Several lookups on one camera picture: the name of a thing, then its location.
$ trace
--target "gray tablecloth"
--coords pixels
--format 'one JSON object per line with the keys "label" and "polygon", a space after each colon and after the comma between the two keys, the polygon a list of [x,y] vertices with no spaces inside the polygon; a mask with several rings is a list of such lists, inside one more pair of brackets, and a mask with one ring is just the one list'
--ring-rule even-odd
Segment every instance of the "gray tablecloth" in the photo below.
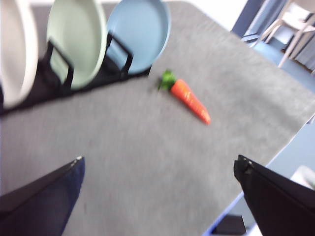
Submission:
{"label": "gray tablecloth", "polygon": [[[241,190],[237,155],[266,164],[315,112],[311,92],[239,38],[188,3],[169,7],[170,39],[148,78],[1,119],[2,193],[86,157],[65,236],[199,236]],[[48,9],[35,15],[43,50]],[[210,126],[157,91],[166,68],[205,104]]]}

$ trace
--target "carrot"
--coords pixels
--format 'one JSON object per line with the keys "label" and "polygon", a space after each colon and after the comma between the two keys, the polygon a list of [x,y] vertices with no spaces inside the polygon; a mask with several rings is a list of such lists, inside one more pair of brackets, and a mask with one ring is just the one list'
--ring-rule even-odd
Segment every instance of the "carrot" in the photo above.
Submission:
{"label": "carrot", "polygon": [[162,81],[158,89],[169,90],[171,93],[184,102],[202,121],[210,124],[211,119],[204,105],[193,94],[189,86],[182,79],[176,79],[172,71],[166,70],[163,73]]}

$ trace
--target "green carrot top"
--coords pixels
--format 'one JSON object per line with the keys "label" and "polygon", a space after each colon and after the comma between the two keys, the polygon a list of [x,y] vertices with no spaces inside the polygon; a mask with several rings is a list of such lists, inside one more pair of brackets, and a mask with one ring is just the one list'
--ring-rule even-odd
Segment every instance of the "green carrot top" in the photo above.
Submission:
{"label": "green carrot top", "polygon": [[166,70],[162,75],[162,81],[158,86],[158,89],[171,90],[173,85],[176,83],[176,77],[171,70]]}

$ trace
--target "light blue plate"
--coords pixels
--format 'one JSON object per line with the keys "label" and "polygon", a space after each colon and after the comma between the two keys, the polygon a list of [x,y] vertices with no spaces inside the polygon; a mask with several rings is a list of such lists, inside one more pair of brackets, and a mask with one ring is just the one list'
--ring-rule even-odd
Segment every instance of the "light blue plate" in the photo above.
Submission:
{"label": "light blue plate", "polygon": [[[108,31],[133,54],[128,74],[149,68],[163,52],[171,29],[167,5],[160,0],[122,0],[111,13]],[[106,54],[122,68],[127,55],[112,41]]]}

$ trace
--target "plate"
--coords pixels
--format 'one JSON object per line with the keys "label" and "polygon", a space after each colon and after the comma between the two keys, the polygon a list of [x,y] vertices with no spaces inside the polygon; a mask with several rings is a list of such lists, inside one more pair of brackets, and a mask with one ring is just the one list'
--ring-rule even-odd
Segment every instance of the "plate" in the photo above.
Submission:
{"label": "plate", "polygon": [[28,96],[33,87],[37,62],[37,31],[28,2],[1,0],[1,88],[4,108],[17,106]]}
{"label": "plate", "polygon": [[[160,0],[122,0],[111,13],[108,31],[133,54],[129,74],[148,69],[163,52],[169,38],[171,17],[167,5]],[[127,55],[111,43],[106,55],[119,68]]]}
{"label": "plate", "polygon": [[[97,74],[106,51],[106,19],[95,0],[55,0],[48,18],[47,41],[62,51],[74,68],[71,89],[87,85]],[[68,66],[53,51],[50,65],[64,83]]]}

